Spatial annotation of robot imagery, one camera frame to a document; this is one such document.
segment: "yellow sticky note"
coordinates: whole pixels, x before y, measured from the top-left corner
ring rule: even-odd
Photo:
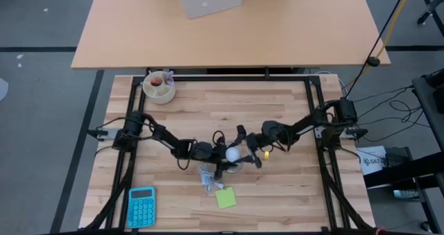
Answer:
[[[233,207],[237,204],[232,187],[216,191],[217,205],[219,208]]]

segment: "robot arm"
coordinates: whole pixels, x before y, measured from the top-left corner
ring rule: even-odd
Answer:
[[[334,108],[336,114],[336,121],[334,122],[329,122],[327,118],[327,111],[331,107]],[[328,101],[317,107],[311,114],[293,125],[286,125],[277,121],[265,121],[262,124],[261,134],[251,133],[245,140],[252,154],[263,147],[273,146],[274,143],[286,145],[286,151],[288,152],[291,145],[299,141],[301,135],[314,128],[322,128],[323,145],[330,147],[339,144],[339,135],[344,129],[352,127],[356,122],[357,113],[353,102],[343,97],[337,101]]]
[[[149,130],[152,132],[151,136],[140,137],[144,125],[149,127]],[[246,131],[242,125],[237,127],[237,131],[238,136],[236,140],[229,146],[226,146],[224,136],[219,137],[217,141],[214,142],[214,145],[207,142],[198,142],[195,139],[178,139],[171,134],[165,126],[158,124],[151,115],[132,112],[125,120],[123,128],[117,132],[112,147],[117,150],[132,150],[138,141],[153,139],[159,141],[171,151],[171,154],[178,160],[179,168],[182,170],[187,169],[190,160],[216,164],[214,179],[219,180],[222,177],[223,171],[230,167],[236,167],[237,163],[253,163],[253,159],[250,156],[241,158],[235,162],[229,162],[226,159],[226,150],[239,145],[246,136]],[[180,165],[180,159],[188,160],[184,168]]]

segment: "yellow cable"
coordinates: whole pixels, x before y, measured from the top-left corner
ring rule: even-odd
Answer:
[[[395,15],[393,17],[393,20],[390,23],[390,26],[388,28],[389,30],[387,31],[387,36],[386,36],[386,38],[384,40],[384,43],[383,43],[381,49],[377,53],[376,58],[379,58],[380,55],[382,54],[382,52],[384,52],[384,49],[386,48],[386,46],[387,46],[387,44],[388,44],[388,42],[390,40],[390,36],[391,36],[391,33],[393,32],[393,28],[395,27],[396,20],[398,20],[398,17],[400,16],[400,13],[402,12],[402,9],[404,8],[405,2],[407,2],[407,0],[402,0],[401,4],[400,4],[400,7],[396,10],[396,13],[395,13]],[[367,64],[366,68],[364,69],[364,72],[361,74],[361,76],[365,75],[369,71],[370,71],[370,65]],[[350,86],[352,83],[355,82],[355,80],[356,79],[354,79],[351,82],[349,82],[345,87]]]

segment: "yellow object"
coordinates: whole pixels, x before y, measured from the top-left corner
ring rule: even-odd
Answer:
[[[236,196],[232,187],[216,191],[217,205],[219,208],[232,207],[237,204]]]
[[[384,43],[383,43],[381,49],[377,53],[376,58],[379,58],[380,55],[382,54],[382,52],[384,52],[384,49],[386,48],[386,46],[387,46],[387,44],[388,44],[388,42],[390,40],[391,33],[393,32],[393,27],[395,27],[396,20],[398,20],[398,17],[400,16],[400,13],[401,13],[402,9],[404,8],[405,2],[407,2],[407,0],[402,0],[401,4],[400,4],[400,7],[396,10],[395,16],[393,17],[393,20],[390,23],[390,26],[388,28],[389,30],[387,31],[386,39],[384,40]],[[367,64],[366,68],[364,69],[364,72],[361,74],[361,76],[365,75],[369,71],[370,71],[370,65]],[[350,86],[352,83],[355,82],[355,80],[356,79],[354,79],[351,82],[349,82],[345,87]]]

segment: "light wood desk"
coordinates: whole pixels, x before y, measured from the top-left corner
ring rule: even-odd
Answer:
[[[125,116],[131,80],[131,76],[115,78],[105,121]],[[321,81],[326,101],[341,96],[336,75],[322,75]],[[145,112],[179,139],[211,142],[216,130],[222,130],[228,141],[234,139],[239,124],[247,132],[260,132],[265,120],[295,123],[309,113],[309,107],[303,82],[178,82],[170,103],[155,105],[147,100]],[[110,125],[122,126],[118,121]],[[99,148],[110,144],[101,142]],[[353,143],[343,146],[355,151]],[[80,227],[90,223],[108,200],[117,154],[107,149],[96,156]],[[358,159],[343,151],[336,154],[345,196],[369,225],[375,225]],[[245,164],[238,173],[224,173],[223,182],[236,193],[235,207],[219,209],[214,194],[206,194],[199,164],[191,162],[182,171],[162,144],[139,142],[133,187],[157,189],[157,220],[150,230],[320,231],[328,226],[312,133],[303,135],[289,153],[273,151],[268,161],[262,160],[261,169]],[[114,216],[116,226],[120,206],[121,200]],[[342,226],[337,205],[335,212]]]
[[[366,0],[244,0],[196,19],[179,0],[94,0],[72,68],[360,65],[378,34]]]

